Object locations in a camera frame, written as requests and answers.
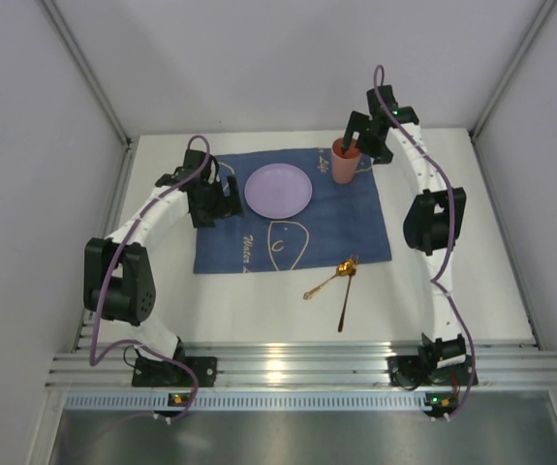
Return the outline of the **orange plastic cup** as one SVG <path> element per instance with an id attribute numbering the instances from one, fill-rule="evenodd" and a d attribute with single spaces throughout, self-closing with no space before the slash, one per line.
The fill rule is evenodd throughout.
<path id="1" fill-rule="evenodd" d="M 361 152 L 352 140 L 347 149 L 342 148 L 343 140 L 336 139 L 331 146 L 332 178 L 337 184 L 348 184 L 352 181 L 359 165 Z"/>

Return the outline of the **purple plastic plate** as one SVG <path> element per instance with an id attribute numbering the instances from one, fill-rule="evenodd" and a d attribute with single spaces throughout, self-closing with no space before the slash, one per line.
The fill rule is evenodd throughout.
<path id="1" fill-rule="evenodd" d="M 307 207 L 312 195 L 308 175 L 289 164 L 269 164 L 255 170 L 244 188 L 251 210 L 271 220 L 294 217 Z"/>

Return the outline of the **blue cloth placemat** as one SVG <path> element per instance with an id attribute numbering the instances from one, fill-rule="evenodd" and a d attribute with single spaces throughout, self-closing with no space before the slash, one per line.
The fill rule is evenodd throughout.
<path id="1" fill-rule="evenodd" d="M 221 178 L 234 175 L 245 186 L 257 170 L 274 164 L 303 171 L 312 189 L 298 195 L 300 206 L 283 214 L 251 207 L 260 199 L 242 197 L 243 215 L 217 221 L 197 231 L 194 271 L 197 274 L 291 271 L 328 267 L 351 255 L 363 264 L 392 259 L 374 165 L 368 157 L 357 164 L 345 185 L 332 177 L 328 148 L 280 149 L 218 158 Z"/>

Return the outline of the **gold spoon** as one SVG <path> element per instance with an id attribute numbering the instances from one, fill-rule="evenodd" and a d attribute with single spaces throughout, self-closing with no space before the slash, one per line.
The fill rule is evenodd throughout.
<path id="1" fill-rule="evenodd" d="M 320 285 L 316 286 L 315 288 L 307 291 L 303 295 L 304 300 L 309 300 L 313 298 L 321 289 L 323 289 L 330 281 L 342 278 L 342 277 L 351 277 L 356 274 L 358 266 L 358 258 L 356 256 L 351 256 L 349 259 L 343 261 L 339 265 L 336 266 L 335 272 L 332 276 L 328 279 L 323 281 Z"/>

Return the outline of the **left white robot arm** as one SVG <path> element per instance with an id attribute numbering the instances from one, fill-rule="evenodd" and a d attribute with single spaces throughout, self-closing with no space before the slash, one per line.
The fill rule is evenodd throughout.
<path id="1" fill-rule="evenodd" d="M 150 254 L 182 219 L 202 229 L 242 214 L 235 174 L 222 179 L 215 156 L 188 148 L 183 164 L 156 180 L 148 199 L 123 226 L 105 238 L 90 239 L 83 278 L 84 308 L 96 318 L 90 364 L 119 345 L 175 363 L 180 338 L 154 313 L 157 291 Z"/>

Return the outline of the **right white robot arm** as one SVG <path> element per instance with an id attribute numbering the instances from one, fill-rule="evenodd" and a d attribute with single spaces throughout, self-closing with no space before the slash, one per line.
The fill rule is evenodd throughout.
<path id="1" fill-rule="evenodd" d="M 366 98 L 368 112 L 351 113 L 339 151 L 352 147 L 376 165 L 394 159 L 404 163 L 415 196 L 403 221 L 403 236 L 410 249 L 422 254 L 433 313 L 431 333 L 421 335 L 417 374 L 440 378 L 464 366 L 472 354 L 471 335 L 458 315 L 452 292 L 452 253 L 461 233 L 467 194 L 451 184 L 429 155 L 415 110 L 399 106 L 390 85 L 375 84 Z"/>

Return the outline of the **copper fork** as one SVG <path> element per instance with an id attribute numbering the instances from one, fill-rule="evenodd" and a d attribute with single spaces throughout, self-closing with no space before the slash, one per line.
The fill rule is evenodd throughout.
<path id="1" fill-rule="evenodd" d="M 341 333 L 344 329 L 344 324 L 345 324 L 345 319 L 346 319 L 347 306 L 348 306 L 352 281 L 353 281 L 353 278 L 356 275 L 358 263 L 359 263 L 359 256 L 358 255 L 353 255 L 352 257 L 350 257 L 349 264 L 346 266 L 346 268 L 347 268 L 346 276 L 348 277 L 348 281 L 347 281 L 347 288 L 346 288 L 346 291 L 345 291 L 345 297 L 344 297 L 343 306 L 342 306 L 342 310 L 341 310 L 341 314 L 340 314 L 340 318 L 339 318 L 339 322 L 338 322 L 338 327 L 337 327 L 337 331 L 339 333 Z"/>

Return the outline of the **left aluminium frame post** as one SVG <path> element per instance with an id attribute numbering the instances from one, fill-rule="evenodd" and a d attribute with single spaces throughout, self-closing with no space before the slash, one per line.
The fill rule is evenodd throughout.
<path id="1" fill-rule="evenodd" d="M 37 0 L 36 3 L 44 13 L 46 20 L 51 24 L 54 33 L 69 54 L 90 94 L 116 135 L 116 138 L 124 148 L 129 148 L 132 144 L 132 139 L 127 134 L 127 131 L 124 129 L 119 117 L 116 115 L 114 108 L 105 90 L 103 89 L 103 86 L 99 82 L 92 66 L 85 56 L 85 53 L 81 49 L 74 32 L 58 5 L 52 0 Z"/>

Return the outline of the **aluminium frame post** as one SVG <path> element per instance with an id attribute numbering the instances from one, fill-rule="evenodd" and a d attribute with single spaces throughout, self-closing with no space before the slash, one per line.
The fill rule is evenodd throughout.
<path id="1" fill-rule="evenodd" d="M 468 131 L 472 143 L 478 141 L 489 119 L 504 97 L 507 88 L 511 85 L 515 75 L 556 9 L 557 0 L 542 0 L 538 3 L 536 12 L 533 14 L 525 30 L 521 33 L 517 45 L 512 50 L 510 59 L 505 64 L 492 91 L 487 96 L 474 125 Z"/>
<path id="2" fill-rule="evenodd" d="M 127 134 L 127 131 L 124 129 L 119 117 L 116 115 L 114 108 L 105 90 L 103 89 L 103 86 L 99 82 L 92 66 L 85 56 L 85 53 L 81 49 L 74 32 L 58 5 L 52 0 L 37 0 L 36 3 L 44 13 L 46 20 L 51 24 L 54 33 L 69 54 L 90 94 L 116 135 L 116 138 L 124 148 L 129 148 L 132 144 L 132 139 Z"/>

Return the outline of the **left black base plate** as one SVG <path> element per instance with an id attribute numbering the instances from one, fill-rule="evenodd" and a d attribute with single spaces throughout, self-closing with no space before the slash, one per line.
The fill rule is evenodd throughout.
<path id="1" fill-rule="evenodd" d="M 184 364 L 196 375 L 200 388 L 212 388 L 218 360 L 213 356 L 188 356 Z M 191 388 L 192 377 L 182 368 L 165 361 L 138 357 L 131 382 L 134 388 Z"/>

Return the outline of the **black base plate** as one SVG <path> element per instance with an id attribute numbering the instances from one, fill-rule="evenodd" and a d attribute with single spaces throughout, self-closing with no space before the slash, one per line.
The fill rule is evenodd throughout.
<path id="1" fill-rule="evenodd" d="M 473 373 L 472 357 L 445 368 L 430 370 L 418 356 L 391 356 L 387 359 L 390 384 L 393 387 L 415 390 L 419 387 L 450 387 L 457 382 L 466 387 Z"/>
<path id="2" fill-rule="evenodd" d="M 184 364 L 196 375 L 200 388 L 212 388 L 218 360 L 213 356 L 188 356 Z M 134 388 L 191 388 L 192 377 L 182 368 L 165 361 L 138 357 L 131 382 Z"/>

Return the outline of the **aluminium mounting rail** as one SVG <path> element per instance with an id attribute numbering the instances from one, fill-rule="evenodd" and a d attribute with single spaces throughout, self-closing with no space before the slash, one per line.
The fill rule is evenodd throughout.
<path id="1" fill-rule="evenodd" d="M 412 356 L 408 343 L 198 343 L 187 354 L 215 357 L 215 388 L 296 390 L 314 388 L 390 388 L 392 357 Z M 116 389 L 132 384 L 137 354 L 117 348 L 90 366 L 88 348 L 54 356 L 46 387 Z M 476 347 L 478 390 L 557 389 L 557 352 L 529 344 L 481 344 Z"/>

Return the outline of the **right aluminium frame post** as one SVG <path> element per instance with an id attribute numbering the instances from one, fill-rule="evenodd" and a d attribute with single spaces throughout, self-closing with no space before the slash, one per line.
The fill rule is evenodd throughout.
<path id="1" fill-rule="evenodd" d="M 468 131 L 472 143 L 478 141 L 489 119 L 504 97 L 507 88 L 511 85 L 515 75 L 556 9 L 557 0 L 542 0 L 538 3 L 536 12 L 533 14 L 525 30 L 521 33 L 517 45 L 512 50 L 510 59 L 505 64 L 492 91 L 487 96 L 474 125 Z"/>

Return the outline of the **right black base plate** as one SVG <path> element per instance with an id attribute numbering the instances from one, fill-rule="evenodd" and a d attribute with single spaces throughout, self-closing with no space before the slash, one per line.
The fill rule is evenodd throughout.
<path id="1" fill-rule="evenodd" d="M 445 368 L 430 370 L 418 356 L 391 356 L 387 359 L 390 384 L 393 387 L 415 390 L 419 387 L 450 387 L 457 382 L 466 387 L 473 373 L 472 357 Z"/>

